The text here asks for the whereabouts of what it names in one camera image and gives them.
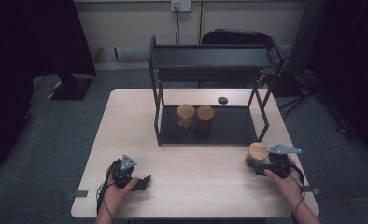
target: human hand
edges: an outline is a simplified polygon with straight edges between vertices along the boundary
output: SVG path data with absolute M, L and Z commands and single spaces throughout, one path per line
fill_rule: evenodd
M 289 157 L 289 161 L 290 163 L 295 164 L 295 161 L 291 157 Z M 290 175 L 287 178 L 282 179 L 270 170 L 266 169 L 264 172 L 275 182 L 283 198 L 289 204 L 291 211 L 294 211 L 303 199 L 301 188 L 294 180 L 294 177 L 299 179 L 300 174 L 291 169 Z
M 138 181 L 137 177 L 131 179 L 123 189 L 120 189 L 114 183 L 109 183 L 112 185 L 106 190 L 105 197 L 103 198 L 103 200 L 105 201 L 104 206 L 107 206 L 112 216 L 117 214 L 118 209 L 123 205 L 126 196 L 129 194 L 129 192 L 131 192 L 132 188 L 134 188 L 137 181 Z
M 110 173 L 110 169 L 112 169 L 112 167 L 106 171 L 107 174 Z M 126 196 L 132 191 L 132 188 L 134 188 L 137 181 L 138 178 L 135 177 L 131 179 L 123 189 L 120 189 L 112 180 L 112 176 L 109 176 L 107 189 L 104 194 L 102 204 L 100 205 L 96 223 L 112 223 L 112 218 L 117 214 L 119 208 L 123 205 Z

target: black metal shelf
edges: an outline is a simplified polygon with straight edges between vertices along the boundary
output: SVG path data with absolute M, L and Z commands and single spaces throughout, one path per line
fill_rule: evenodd
M 148 61 L 156 106 L 154 127 L 159 145 L 162 143 L 248 145 L 255 141 L 261 142 L 269 127 L 264 108 L 276 78 L 273 78 L 275 81 L 263 100 L 259 95 L 257 82 L 263 68 L 275 68 L 274 77 L 278 77 L 285 62 L 272 37 L 267 45 L 176 46 L 157 45 L 153 36 Z M 155 73 L 158 76 L 158 92 Z M 255 85 L 247 106 L 212 106 L 216 114 L 212 120 L 211 130 L 205 132 L 197 126 L 196 115 L 192 118 L 192 127 L 189 130 L 180 128 L 177 124 L 178 105 L 164 103 L 163 82 L 180 81 L 243 81 Z M 249 111 L 254 96 L 265 124 L 258 137 Z

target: black curtain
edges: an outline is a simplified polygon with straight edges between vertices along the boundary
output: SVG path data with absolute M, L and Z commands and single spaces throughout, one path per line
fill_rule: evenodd
M 12 148 L 33 78 L 59 71 L 94 74 L 73 1 L 0 1 L 0 162 Z

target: wooden table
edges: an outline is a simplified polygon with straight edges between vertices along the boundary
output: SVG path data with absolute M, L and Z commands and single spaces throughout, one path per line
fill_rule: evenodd
M 167 104 L 218 105 L 225 96 L 228 105 L 246 105 L 251 89 L 166 89 Z M 266 90 L 260 90 L 261 96 Z M 254 126 L 262 129 L 258 105 L 251 104 Z M 270 127 L 262 142 L 292 146 L 289 134 L 270 97 L 266 105 Z M 233 218 L 288 217 L 290 209 L 276 185 L 255 175 L 244 159 L 248 147 L 214 145 L 158 146 L 153 121 L 155 104 L 151 89 L 121 89 L 111 92 L 91 155 L 78 190 L 74 217 L 96 217 L 96 190 L 105 180 L 106 168 L 122 154 L 138 162 L 133 176 L 152 175 L 145 191 L 131 192 L 116 217 L 132 218 Z M 302 169 L 298 157 L 291 155 Z M 313 194 L 306 203 L 318 215 Z

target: shelf top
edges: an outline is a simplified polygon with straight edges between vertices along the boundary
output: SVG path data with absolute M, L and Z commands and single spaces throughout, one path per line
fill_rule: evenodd
M 266 46 L 155 46 L 154 68 L 276 68 Z

